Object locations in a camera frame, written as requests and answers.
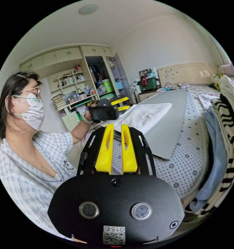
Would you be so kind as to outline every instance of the white wall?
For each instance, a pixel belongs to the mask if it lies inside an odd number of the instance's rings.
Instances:
[[[184,16],[153,19],[129,30],[111,44],[119,54],[129,83],[139,71],[181,63],[218,63],[205,37]]]
[[[44,132],[67,132],[59,113],[51,101],[51,93],[47,78],[40,80],[40,93],[45,110],[45,118],[41,130]]]
[[[0,70],[0,95],[7,78],[18,71],[18,62],[17,51],[12,50]]]

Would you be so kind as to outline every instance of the face mask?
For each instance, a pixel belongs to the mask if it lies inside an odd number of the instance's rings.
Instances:
[[[23,117],[28,125],[39,131],[44,120],[43,103],[33,93],[29,93],[27,98],[19,95],[13,95],[13,97],[26,99],[29,104],[29,109],[26,112],[23,114],[14,113],[14,115]]]

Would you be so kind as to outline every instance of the hair clip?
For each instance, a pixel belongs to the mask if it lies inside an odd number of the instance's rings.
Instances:
[[[20,77],[22,77],[22,78],[24,78],[24,79],[27,79],[27,77],[28,77],[28,74],[27,75],[20,75],[20,74],[17,74],[17,76],[20,76]]]

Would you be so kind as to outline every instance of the qr code label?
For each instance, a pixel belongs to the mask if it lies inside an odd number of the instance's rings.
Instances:
[[[124,245],[125,227],[124,226],[103,226],[103,244]]]

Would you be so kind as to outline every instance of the yellow 3d-printed part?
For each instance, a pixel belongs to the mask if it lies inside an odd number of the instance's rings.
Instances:
[[[130,106],[121,106],[121,107],[118,107],[118,110],[119,111],[123,111],[123,110],[127,110],[129,109]]]
[[[121,143],[122,143],[122,172],[135,173],[138,170],[136,156],[132,144],[132,138],[128,125],[121,125]]]
[[[113,153],[113,133],[114,124],[106,126],[95,169],[98,172],[112,173],[112,153]]]
[[[119,104],[119,103],[127,101],[127,100],[129,100],[129,98],[128,97],[124,97],[122,99],[118,99],[118,100],[115,100],[115,101],[111,102],[111,105],[114,106],[116,104]]]

